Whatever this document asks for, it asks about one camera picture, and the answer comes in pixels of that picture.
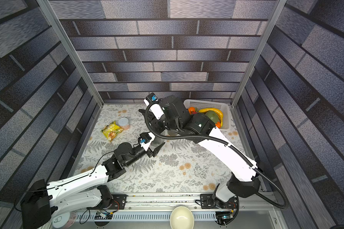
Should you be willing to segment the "grey spray bottle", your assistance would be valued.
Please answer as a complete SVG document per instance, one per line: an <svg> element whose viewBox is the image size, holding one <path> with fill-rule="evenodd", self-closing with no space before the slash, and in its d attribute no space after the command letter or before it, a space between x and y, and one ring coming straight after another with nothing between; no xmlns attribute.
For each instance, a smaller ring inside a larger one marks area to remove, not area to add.
<svg viewBox="0 0 344 229"><path fill-rule="evenodd" d="M164 139L159 138L159 137L157 137L157 136L155 135L155 138L154 138L154 140L152 141L151 146L154 147L154 148L156 148L156 147L158 147L159 145L161 145L161 144L163 144L163 143L164 143Z"/></svg>

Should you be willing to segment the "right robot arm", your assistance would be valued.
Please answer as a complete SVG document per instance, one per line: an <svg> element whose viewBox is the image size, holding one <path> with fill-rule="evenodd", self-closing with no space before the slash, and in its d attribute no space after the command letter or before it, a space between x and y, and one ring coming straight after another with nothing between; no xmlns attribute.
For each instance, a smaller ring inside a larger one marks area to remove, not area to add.
<svg viewBox="0 0 344 229"><path fill-rule="evenodd" d="M182 100L174 95L159 99L149 94L144 103L144 119L153 137L188 139L210 151L231 171L228 181L218 184L211 197L215 206L225 208L238 203L234 197L247 198L258 193L260 180L257 163L239 151L204 113L189 112Z"/></svg>

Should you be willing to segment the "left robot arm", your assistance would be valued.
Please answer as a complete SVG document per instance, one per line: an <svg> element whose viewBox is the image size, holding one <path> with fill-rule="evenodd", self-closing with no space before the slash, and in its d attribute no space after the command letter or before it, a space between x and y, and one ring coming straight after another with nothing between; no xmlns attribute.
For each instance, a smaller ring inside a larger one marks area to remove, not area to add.
<svg viewBox="0 0 344 229"><path fill-rule="evenodd" d="M37 229L52 218L74 210L106 210L113 203L107 182L126 173L126 168L144 155L155 157L163 144L151 150L148 145L122 143L113 155L94 169L53 182L44 179L32 184L20 202L23 228Z"/></svg>

